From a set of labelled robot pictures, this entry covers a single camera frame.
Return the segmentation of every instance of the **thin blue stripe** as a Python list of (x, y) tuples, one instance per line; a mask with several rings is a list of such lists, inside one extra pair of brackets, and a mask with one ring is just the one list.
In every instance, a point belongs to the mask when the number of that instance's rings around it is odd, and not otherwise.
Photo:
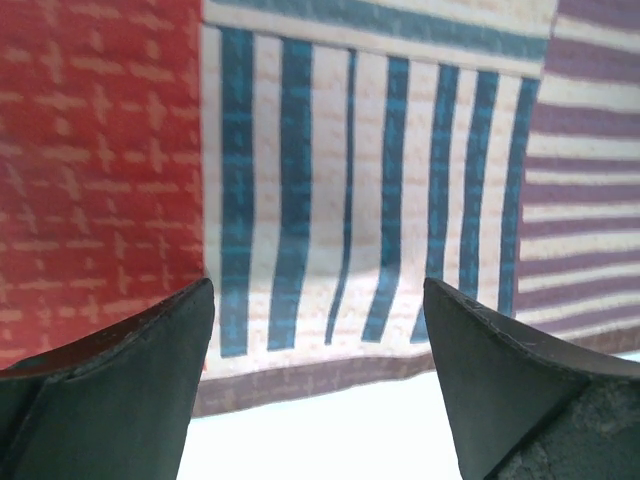
[(222, 33), (222, 278), (220, 354), (247, 354), (253, 239), (253, 35)]
[(409, 61), (389, 59), (387, 108), (382, 151), (382, 245), (380, 276), (362, 332), (362, 341), (379, 342), (400, 279), (402, 219), (402, 152), (407, 111)]
[(282, 43), (280, 242), (271, 296), (268, 350), (293, 348), (311, 220), (311, 66), (308, 42)]
[[(444, 271), (444, 245), (449, 218), (449, 162), (453, 115), (458, 92), (457, 67), (443, 65), (438, 75), (436, 104), (431, 131), (431, 156), (429, 162), (429, 223), (427, 240), (428, 277), (442, 279)], [(429, 340), (424, 309), (420, 308), (411, 334), (411, 343)]]
[(344, 198), (344, 226), (342, 231), (342, 265), (340, 267), (340, 277), (336, 294), (331, 304), (331, 311), (327, 320), (327, 330), (325, 332), (324, 343), (331, 344), (333, 339), (333, 331), (336, 326), (336, 318), (342, 297), (344, 296), (344, 288), (349, 275), (349, 262), (351, 260), (351, 231), (353, 217), (353, 117), (354, 117), (354, 92), (356, 88), (356, 63), (358, 57), (355, 50), (349, 50), (349, 80), (347, 87), (347, 180)]
[(516, 118), (509, 149), (509, 169), (502, 209), (502, 241), (500, 245), (500, 291), (498, 311), (513, 314), (514, 275), (516, 262), (516, 242), (520, 206), (520, 185), (523, 162), (529, 138), (531, 112), (538, 93), (538, 80), (525, 78), (520, 87), (520, 97), (516, 107)]
[(467, 142), (459, 290), (471, 298), (478, 296), (480, 207), (498, 79), (498, 74), (494, 72), (478, 73), (476, 101)]
[(518, 35), (361, 0), (215, 0), (212, 3), (523, 60), (542, 61), (547, 51), (546, 37)]

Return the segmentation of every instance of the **blue stripe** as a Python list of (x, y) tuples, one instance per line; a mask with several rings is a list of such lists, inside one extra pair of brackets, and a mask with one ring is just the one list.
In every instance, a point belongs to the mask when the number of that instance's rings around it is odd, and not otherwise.
[(293, 348), (309, 255), (311, 221), (311, 66), (308, 42), (282, 43), (280, 243), (271, 296), (268, 350)]
[(382, 245), (380, 276), (362, 341), (379, 342), (400, 279), (402, 219), (402, 152), (407, 111), (409, 61), (389, 59), (387, 111), (382, 151)]
[(542, 61), (547, 51), (546, 37), (518, 35), (360, 0), (215, 0), (212, 3), (255, 8), (420, 43), (523, 60)]
[(253, 35), (222, 33), (222, 279), (220, 353), (247, 354), (253, 239)]
[(509, 170), (502, 209), (502, 241), (500, 245), (500, 291), (498, 311), (505, 315), (513, 313), (516, 242), (520, 206), (522, 164), (529, 138), (531, 111), (538, 93), (538, 80), (525, 78), (520, 87), (520, 97), (509, 149)]
[(471, 298), (478, 296), (480, 207), (498, 79), (498, 74), (494, 72), (478, 73), (476, 101), (467, 143), (459, 290)]
[[(426, 275), (440, 280), (444, 272), (444, 246), (449, 218), (449, 162), (459, 73), (460, 70), (457, 67), (446, 65), (440, 67), (431, 132)], [(411, 334), (411, 343), (428, 340), (424, 310), (420, 308)]]
[(349, 51), (349, 80), (347, 91), (347, 185), (344, 198), (344, 226), (342, 231), (342, 265), (340, 267), (340, 277), (336, 294), (331, 304), (329, 319), (327, 320), (327, 330), (325, 332), (324, 343), (331, 344), (333, 331), (336, 326), (338, 309), (344, 296), (344, 288), (349, 275), (349, 262), (351, 260), (351, 232), (353, 218), (353, 117), (354, 117), (354, 92), (356, 88), (356, 63), (357, 56), (355, 50)]

